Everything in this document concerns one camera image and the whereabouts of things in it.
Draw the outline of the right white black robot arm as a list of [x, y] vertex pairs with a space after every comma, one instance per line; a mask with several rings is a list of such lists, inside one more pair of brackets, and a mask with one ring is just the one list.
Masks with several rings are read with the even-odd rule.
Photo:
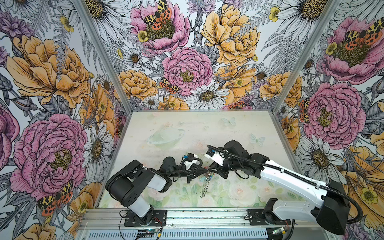
[[300, 220], [317, 223], [324, 230], [342, 236], [347, 225], [364, 217], [361, 206], [338, 182], [326, 183], [300, 175], [262, 154], [249, 154], [234, 140], [222, 148], [211, 145], [207, 148], [206, 157], [213, 160], [210, 169], [222, 178], [227, 178], [229, 172], [242, 171], [249, 177], [277, 184], [304, 199], [302, 202], [269, 199], [262, 211], [262, 219], [268, 224]]

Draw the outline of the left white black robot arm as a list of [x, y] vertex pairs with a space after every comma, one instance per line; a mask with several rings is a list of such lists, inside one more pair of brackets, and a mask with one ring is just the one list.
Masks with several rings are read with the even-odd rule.
[[183, 156], [179, 164], [173, 157], [164, 158], [159, 170], [133, 160], [108, 179], [105, 189], [115, 201], [138, 218], [147, 219], [153, 215], [153, 207], [142, 197], [145, 189], [165, 193], [179, 178], [186, 178], [190, 183], [207, 172], [203, 168], [203, 161], [191, 153]]

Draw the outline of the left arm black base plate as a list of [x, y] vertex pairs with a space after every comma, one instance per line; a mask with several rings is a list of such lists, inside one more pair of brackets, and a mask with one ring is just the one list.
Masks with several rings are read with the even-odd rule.
[[144, 217], [140, 218], [129, 210], [125, 217], [125, 227], [164, 227], [167, 222], [167, 210], [150, 210]]

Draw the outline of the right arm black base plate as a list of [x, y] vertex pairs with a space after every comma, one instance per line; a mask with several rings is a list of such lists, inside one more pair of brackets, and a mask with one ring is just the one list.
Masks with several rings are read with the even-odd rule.
[[272, 211], [264, 209], [248, 209], [244, 220], [249, 221], [251, 226], [264, 226], [264, 225], [282, 225], [290, 226], [291, 220], [281, 220]]

